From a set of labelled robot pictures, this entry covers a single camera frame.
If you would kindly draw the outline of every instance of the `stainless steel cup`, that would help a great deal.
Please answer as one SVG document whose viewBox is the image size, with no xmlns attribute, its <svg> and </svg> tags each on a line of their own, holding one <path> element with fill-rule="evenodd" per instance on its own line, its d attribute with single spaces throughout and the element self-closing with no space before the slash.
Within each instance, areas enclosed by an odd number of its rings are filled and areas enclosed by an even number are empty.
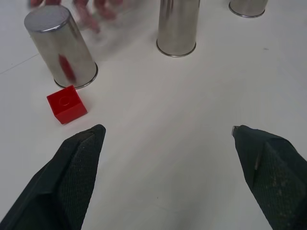
<svg viewBox="0 0 307 230">
<path fill-rule="evenodd" d="M 158 49 L 171 57 L 182 57 L 196 48 L 200 0 L 161 0 Z"/>
<path fill-rule="evenodd" d="M 257 18 L 264 14 L 268 0 L 231 0 L 229 9 L 245 18 Z"/>
<path fill-rule="evenodd" d="M 81 88 L 95 79 L 97 65 L 67 8 L 41 7 L 26 16 L 24 25 L 57 85 Z"/>
</svg>

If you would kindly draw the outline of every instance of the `blurred hand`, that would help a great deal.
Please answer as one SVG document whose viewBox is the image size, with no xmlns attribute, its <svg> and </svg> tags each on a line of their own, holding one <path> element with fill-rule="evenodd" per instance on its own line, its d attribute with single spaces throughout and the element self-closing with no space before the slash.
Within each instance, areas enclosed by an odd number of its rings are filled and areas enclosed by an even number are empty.
<svg viewBox="0 0 307 230">
<path fill-rule="evenodd" d="M 30 0 L 32 7 L 39 6 L 43 0 Z M 90 27 L 93 31 L 99 32 L 98 22 L 92 17 L 91 13 L 87 8 L 87 3 L 89 0 L 73 0 L 73 4 L 75 5 L 79 16 L 82 22 Z M 96 7 L 99 14 L 108 20 L 113 20 L 116 18 L 116 14 L 106 7 L 106 2 L 109 1 L 111 4 L 119 5 L 123 2 L 123 0 L 94 0 L 94 6 Z M 46 0 L 46 5 L 59 5 L 61 4 L 61 0 Z"/>
</svg>

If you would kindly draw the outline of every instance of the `red cube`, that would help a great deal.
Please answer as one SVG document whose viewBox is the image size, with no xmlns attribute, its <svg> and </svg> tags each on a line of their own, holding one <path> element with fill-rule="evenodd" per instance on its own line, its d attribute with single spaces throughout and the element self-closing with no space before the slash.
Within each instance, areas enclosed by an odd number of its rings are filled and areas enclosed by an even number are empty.
<svg viewBox="0 0 307 230">
<path fill-rule="evenodd" d="M 54 116 L 61 124 L 69 123 L 87 113 L 74 86 L 69 86 L 47 96 Z"/>
</svg>

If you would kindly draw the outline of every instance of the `white surface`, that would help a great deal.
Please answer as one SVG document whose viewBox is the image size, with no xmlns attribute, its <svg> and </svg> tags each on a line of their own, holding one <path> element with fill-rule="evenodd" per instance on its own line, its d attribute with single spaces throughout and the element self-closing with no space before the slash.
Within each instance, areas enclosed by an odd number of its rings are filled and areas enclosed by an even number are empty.
<svg viewBox="0 0 307 230">
<path fill-rule="evenodd" d="M 83 229 L 271 229 L 230 133 L 264 129 L 307 158 L 306 1 L 270 0 L 251 20 L 227 1 L 202 2 L 197 49 L 185 58 L 155 47 L 158 1 L 104 23 L 100 40 L 84 31 L 99 75 L 78 90 L 89 113 L 65 126 L 46 100 L 59 88 L 39 55 L 29 59 L 37 50 L 16 2 L 0 3 L 0 218 L 64 139 L 100 123 L 107 133 Z"/>
</svg>

